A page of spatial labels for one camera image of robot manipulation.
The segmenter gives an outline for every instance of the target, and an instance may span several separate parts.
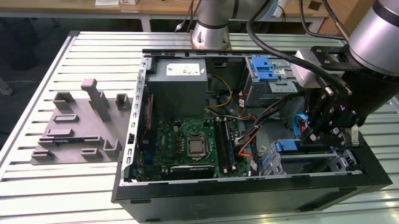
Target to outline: green circuit board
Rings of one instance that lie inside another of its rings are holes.
[[[228,122],[228,133],[232,137],[238,136],[237,122],[230,119]],[[198,158],[188,155],[188,140],[190,136],[201,136],[205,139],[206,153]],[[214,166],[213,178],[237,177],[246,175],[245,160],[236,163],[236,170],[222,173],[218,170],[217,148],[214,142],[213,120],[212,119],[180,119],[177,121],[160,120],[157,124],[156,151],[153,155],[152,171],[145,172],[148,181],[161,180],[161,176],[153,169],[162,166],[177,165],[210,165]]]

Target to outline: floor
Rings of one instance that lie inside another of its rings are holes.
[[[10,96],[0,94],[0,148],[4,145],[13,126],[20,118],[41,78],[54,59],[70,30],[84,31],[140,31],[140,21],[101,19],[61,19],[54,27],[50,19],[30,19],[40,42],[33,46],[37,66],[16,71],[0,59],[0,77],[13,89]]]

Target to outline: slotted metal table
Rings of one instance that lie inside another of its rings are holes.
[[[341,46],[304,35],[260,35],[280,50]],[[257,49],[244,34],[230,34],[232,49]],[[189,35],[174,33],[80,32],[68,36],[37,91],[0,151],[0,223],[136,223],[110,203],[116,162],[33,166],[37,145],[57,91],[88,98],[84,78],[97,79],[106,96],[133,95],[141,49],[188,49]],[[369,115],[361,133],[393,184],[354,196],[330,208],[306,213],[213,218],[184,223],[399,223],[399,106],[393,98]]]

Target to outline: cpu socket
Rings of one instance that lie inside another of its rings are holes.
[[[186,156],[200,160],[206,155],[206,137],[204,134],[186,135]]]

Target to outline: blue plastic clip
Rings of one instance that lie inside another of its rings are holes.
[[[277,141],[274,143],[274,149],[276,149],[277,152],[297,151],[294,141]]]
[[[258,82],[274,82],[278,80],[273,73],[273,65],[268,62],[266,57],[252,57],[252,67]]]

